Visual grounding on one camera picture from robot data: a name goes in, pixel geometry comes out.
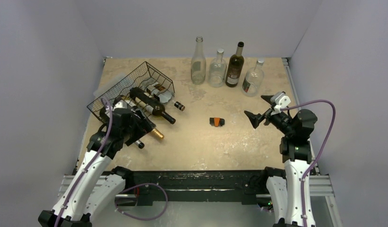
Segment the tall clear bottle no cap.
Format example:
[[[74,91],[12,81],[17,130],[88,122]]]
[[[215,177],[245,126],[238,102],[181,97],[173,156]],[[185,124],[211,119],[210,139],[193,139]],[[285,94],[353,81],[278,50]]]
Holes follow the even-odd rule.
[[[196,37],[196,47],[191,59],[191,81],[195,85],[203,84],[206,78],[206,59],[203,52],[203,37]]]

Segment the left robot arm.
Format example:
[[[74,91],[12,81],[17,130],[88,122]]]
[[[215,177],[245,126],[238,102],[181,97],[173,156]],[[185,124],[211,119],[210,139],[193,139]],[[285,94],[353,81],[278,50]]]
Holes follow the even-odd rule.
[[[38,222],[43,227],[90,227],[98,202],[88,204],[105,168],[124,145],[131,145],[154,128],[137,109],[113,108],[109,121],[90,137],[87,152],[75,177],[51,210],[43,210]]]

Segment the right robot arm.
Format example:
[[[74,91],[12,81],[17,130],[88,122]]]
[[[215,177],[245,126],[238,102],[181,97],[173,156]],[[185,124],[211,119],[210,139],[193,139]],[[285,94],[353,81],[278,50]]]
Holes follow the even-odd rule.
[[[284,113],[291,102],[285,92],[275,95],[262,95],[270,104],[263,114],[244,113],[253,128],[261,122],[272,124],[283,133],[280,154],[284,164],[285,176],[265,175],[259,179],[259,187],[271,196],[275,213],[275,227],[314,227],[310,198],[310,167],[312,153],[310,134],[317,122],[316,115],[301,109],[294,117]]]

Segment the dark green bottle silver foil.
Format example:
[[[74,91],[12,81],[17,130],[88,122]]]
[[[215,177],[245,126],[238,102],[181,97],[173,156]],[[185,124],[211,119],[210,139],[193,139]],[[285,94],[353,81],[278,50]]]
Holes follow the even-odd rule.
[[[242,56],[244,42],[238,42],[236,53],[230,57],[225,83],[228,87],[235,87],[238,85],[243,64],[245,62]]]

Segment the clear round bottle silver cap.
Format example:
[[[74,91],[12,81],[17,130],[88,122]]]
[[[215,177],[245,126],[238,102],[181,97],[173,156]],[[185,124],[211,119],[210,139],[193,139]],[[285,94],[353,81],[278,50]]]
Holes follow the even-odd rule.
[[[216,57],[209,65],[208,82],[212,87],[221,87],[224,84],[227,63],[224,59],[224,49],[217,49]]]

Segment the dark bottle grey foil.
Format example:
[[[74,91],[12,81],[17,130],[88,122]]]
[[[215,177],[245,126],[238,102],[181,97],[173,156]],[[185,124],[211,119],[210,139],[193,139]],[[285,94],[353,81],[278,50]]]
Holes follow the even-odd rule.
[[[145,144],[141,140],[136,140],[134,144],[139,148],[143,149],[145,147]]]

